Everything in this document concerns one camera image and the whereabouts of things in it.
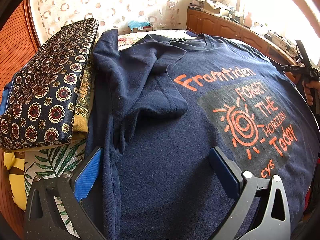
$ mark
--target black fabric with circular pattern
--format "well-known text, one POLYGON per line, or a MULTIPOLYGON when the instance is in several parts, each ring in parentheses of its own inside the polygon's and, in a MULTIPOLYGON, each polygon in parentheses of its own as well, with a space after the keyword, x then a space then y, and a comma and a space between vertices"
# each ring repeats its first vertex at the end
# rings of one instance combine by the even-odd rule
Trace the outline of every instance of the black fabric with circular pattern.
POLYGON ((65 26, 13 76, 9 103, 0 116, 5 152, 71 141, 70 106, 76 103, 98 26, 93 18, 65 26))

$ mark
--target cardboard box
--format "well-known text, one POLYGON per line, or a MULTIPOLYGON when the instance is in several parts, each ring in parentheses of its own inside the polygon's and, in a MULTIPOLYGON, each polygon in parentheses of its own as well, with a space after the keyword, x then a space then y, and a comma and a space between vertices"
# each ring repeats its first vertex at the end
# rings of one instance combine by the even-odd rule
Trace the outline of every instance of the cardboard box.
POLYGON ((152 31, 152 25, 151 26, 144 26, 140 28, 133 28, 132 33, 142 33, 142 32, 151 32, 152 31))
POLYGON ((204 11, 210 14, 229 16, 231 9, 220 2, 213 3, 211 0, 205 0, 204 11))

